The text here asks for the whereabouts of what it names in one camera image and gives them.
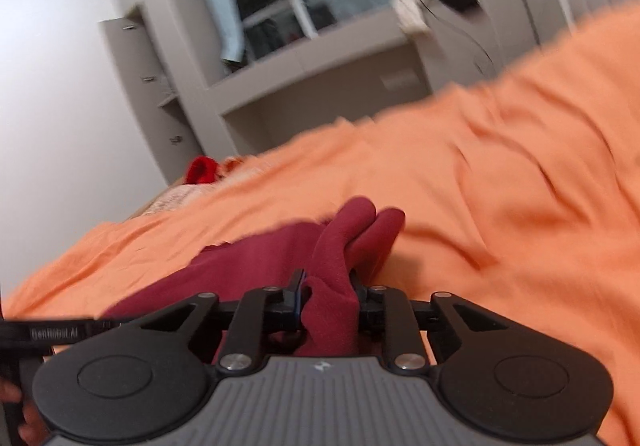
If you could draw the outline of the pink patterned pillow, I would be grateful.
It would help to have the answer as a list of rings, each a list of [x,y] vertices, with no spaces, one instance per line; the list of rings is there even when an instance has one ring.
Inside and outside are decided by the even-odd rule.
[[[260,173],[260,169],[255,167],[254,162],[249,161],[246,156],[229,157],[217,162],[219,163],[218,180],[215,183],[190,185],[183,182],[184,176],[180,177],[160,195],[131,214],[129,220],[145,215],[175,211],[194,203],[195,200],[203,196],[223,191],[225,188],[240,184]]]

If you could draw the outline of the bright red hat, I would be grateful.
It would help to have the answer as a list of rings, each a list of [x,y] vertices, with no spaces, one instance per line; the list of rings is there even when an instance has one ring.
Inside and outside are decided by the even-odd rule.
[[[218,180],[218,168],[219,163],[215,159],[198,156],[191,161],[183,182],[190,185],[213,184]]]

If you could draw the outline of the grey wardrobe desk unit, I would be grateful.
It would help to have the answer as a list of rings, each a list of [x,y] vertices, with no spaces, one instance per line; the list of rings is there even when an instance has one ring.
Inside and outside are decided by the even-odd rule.
[[[480,0],[457,14],[432,2],[428,36],[406,36],[389,6],[298,40],[225,75],[203,0],[122,0],[142,22],[178,93],[201,154],[259,154],[337,118],[356,120],[469,86],[586,15],[625,0]],[[420,87],[388,91],[381,77],[411,68]]]

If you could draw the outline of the orange bed blanket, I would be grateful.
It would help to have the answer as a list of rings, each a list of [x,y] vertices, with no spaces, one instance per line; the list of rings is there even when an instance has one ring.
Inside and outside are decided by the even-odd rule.
[[[352,197],[405,212],[372,276],[448,290],[608,368],[600,434],[639,440],[639,3],[603,10],[488,84],[307,131],[185,206],[105,223],[25,281],[12,318],[98,316],[205,248],[315,225]]]

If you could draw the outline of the white wall socket panel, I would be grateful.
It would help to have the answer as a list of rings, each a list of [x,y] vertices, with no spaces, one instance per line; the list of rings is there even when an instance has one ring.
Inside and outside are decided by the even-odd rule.
[[[411,87],[420,87],[420,77],[411,69],[399,70],[399,72],[381,77],[383,86],[388,91],[396,91]]]

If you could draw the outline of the dark red knit sweater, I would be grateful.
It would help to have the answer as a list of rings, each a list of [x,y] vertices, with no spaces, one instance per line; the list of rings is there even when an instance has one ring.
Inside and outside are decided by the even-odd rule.
[[[232,244],[208,246],[182,270],[106,310],[108,317],[141,316],[201,292],[239,300],[253,289],[284,288],[303,271],[306,338],[299,356],[347,356],[357,351],[359,302],[350,282],[370,281],[390,256],[405,225],[397,208],[376,210],[350,199],[332,219],[295,222]]]

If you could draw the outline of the open grey cabinet door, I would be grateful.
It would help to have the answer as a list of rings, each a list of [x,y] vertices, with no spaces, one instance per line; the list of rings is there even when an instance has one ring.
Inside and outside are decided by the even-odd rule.
[[[201,154],[178,93],[142,22],[114,18],[102,22],[101,28],[152,156],[165,180],[175,182]]]

